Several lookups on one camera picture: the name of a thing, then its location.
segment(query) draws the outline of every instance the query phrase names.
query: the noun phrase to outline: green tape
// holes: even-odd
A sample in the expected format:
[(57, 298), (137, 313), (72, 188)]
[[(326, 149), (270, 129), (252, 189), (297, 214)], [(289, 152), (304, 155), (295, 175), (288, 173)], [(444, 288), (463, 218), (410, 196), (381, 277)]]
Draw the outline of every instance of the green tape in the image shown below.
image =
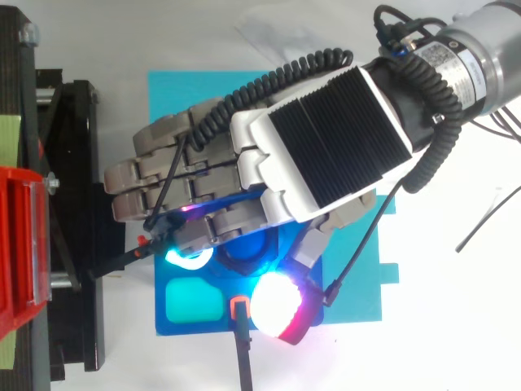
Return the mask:
[[(16, 167), (20, 140), (20, 116), (0, 116), (0, 166)], [(16, 332), (0, 340), (0, 370), (15, 365)]]
[(16, 167), (21, 116), (0, 116), (0, 165)]
[(15, 365), (16, 332), (10, 332), (0, 340), (0, 370), (13, 369)]

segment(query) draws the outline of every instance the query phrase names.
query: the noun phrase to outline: screw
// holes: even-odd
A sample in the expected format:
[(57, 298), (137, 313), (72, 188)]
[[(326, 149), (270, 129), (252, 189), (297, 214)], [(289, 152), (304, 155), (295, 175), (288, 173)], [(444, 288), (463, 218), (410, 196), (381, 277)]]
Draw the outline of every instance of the screw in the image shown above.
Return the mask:
[(49, 175), (47, 175), (47, 178), (43, 178), (43, 184), (49, 194), (53, 196), (56, 193), (56, 189), (59, 187), (59, 179), (57, 179), (55, 173), (51, 171)]
[(40, 45), (40, 30), (34, 23), (26, 23), (20, 31), (20, 43), (27, 47)]
[(403, 38), (400, 43), (407, 49), (408, 51), (415, 51), (416, 50), (416, 43), (414, 43), (414, 40), (408, 36)]
[(432, 116), (432, 122), (434, 123), (434, 125), (438, 125), (443, 121), (445, 121), (445, 116), (443, 114), (437, 113), (434, 116)]

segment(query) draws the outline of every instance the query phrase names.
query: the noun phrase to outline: gray cylindrical motor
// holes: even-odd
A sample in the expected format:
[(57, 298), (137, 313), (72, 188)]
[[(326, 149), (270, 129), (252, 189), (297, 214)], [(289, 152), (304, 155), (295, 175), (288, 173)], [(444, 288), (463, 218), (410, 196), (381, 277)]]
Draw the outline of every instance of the gray cylindrical motor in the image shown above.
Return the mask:
[(470, 116), (496, 111), (521, 95), (521, 0), (457, 19), (416, 54), (442, 74)]

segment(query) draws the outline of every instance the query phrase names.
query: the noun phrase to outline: red plastic container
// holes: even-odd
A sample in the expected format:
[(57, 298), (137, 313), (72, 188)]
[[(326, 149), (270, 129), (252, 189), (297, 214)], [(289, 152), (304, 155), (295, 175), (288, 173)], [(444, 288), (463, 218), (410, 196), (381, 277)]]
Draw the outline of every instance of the red plastic container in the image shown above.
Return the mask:
[(42, 176), (0, 167), (0, 340), (50, 300), (48, 227)]

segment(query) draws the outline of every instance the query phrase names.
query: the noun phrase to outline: black heat sink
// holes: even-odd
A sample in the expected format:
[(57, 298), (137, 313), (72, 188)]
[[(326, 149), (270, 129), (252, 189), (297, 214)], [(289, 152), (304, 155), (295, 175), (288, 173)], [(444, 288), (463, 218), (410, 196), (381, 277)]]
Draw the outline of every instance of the black heat sink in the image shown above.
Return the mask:
[(320, 208), (411, 158), (358, 68), (269, 118)]

